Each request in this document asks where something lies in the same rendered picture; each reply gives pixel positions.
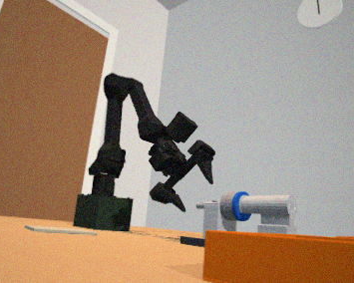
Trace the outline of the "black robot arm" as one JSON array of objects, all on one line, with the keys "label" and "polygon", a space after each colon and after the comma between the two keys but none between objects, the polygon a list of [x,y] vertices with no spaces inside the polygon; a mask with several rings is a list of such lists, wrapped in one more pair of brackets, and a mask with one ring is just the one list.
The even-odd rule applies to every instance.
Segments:
[{"label": "black robot arm", "polygon": [[[174,142],[186,142],[197,129],[197,124],[178,112],[166,127],[156,117],[144,90],[144,85],[134,79],[110,74],[104,81],[107,99],[104,142],[98,156],[89,168],[94,175],[92,193],[103,197],[115,197],[115,178],[119,178],[124,167],[126,151],[120,147],[123,101],[129,94],[138,115],[138,131],[143,141],[153,143],[148,155],[155,171],[167,175],[167,169],[175,162],[183,162]],[[106,174],[103,174],[106,173]]]}]

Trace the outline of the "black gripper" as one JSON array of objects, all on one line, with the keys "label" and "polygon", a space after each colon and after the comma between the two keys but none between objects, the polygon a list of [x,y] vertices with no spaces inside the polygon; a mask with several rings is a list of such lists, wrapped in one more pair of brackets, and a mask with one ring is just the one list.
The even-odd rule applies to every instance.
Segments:
[{"label": "black gripper", "polygon": [[[178,149],[178,148],[177,148]],[[172,203],[182,212],[185,212],[184,205],[182,204],[178,194],[176,194],[173,187],[179,180],[182,180],[188,172],[197,164],[203,173],[206,180],[213,184],[211,162],[215,151],[207,143],[197,140],[188,150],[192,156],[186,160],[186,156],[178,149],[177,152],[182,158],[183,162],[175,161],[168,169],[167,174],[170,178],[165,182],[158,182],[157,185],[150,191],[150,197],[152,200],[168,204]]]}]

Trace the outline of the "blue ring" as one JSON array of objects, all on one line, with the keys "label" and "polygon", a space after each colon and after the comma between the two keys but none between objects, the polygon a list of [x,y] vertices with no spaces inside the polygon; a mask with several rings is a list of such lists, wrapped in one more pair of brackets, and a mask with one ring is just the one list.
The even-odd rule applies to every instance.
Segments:
[{"label": "blue ring", "polygon": [[243,212],[239,212],[238,210],[238,206],[239,206],[239,201],[241,199],[242,196],[247,195],[248,194],[246,192],[238,192],[232,201],[232,211],[233,211],[233,216],[235,217],[235,219],[239,220],[239,221],[246,221],[251,213],[243,213]]}]

